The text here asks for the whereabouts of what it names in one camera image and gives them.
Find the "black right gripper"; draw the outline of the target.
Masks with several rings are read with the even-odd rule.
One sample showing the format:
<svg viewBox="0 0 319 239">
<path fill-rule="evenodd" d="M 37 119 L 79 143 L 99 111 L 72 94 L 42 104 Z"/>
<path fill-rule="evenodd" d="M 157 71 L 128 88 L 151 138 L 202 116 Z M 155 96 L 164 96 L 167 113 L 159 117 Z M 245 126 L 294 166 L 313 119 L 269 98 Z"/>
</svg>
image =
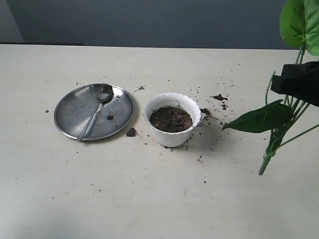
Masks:
<svg viewBox="0 0 319 239">
<path fill-rule="evenodd" d="M 319 106 L 319 63 L 285 64 L 281 75 L 274 75 L 271 91 Z"/>
</svg>

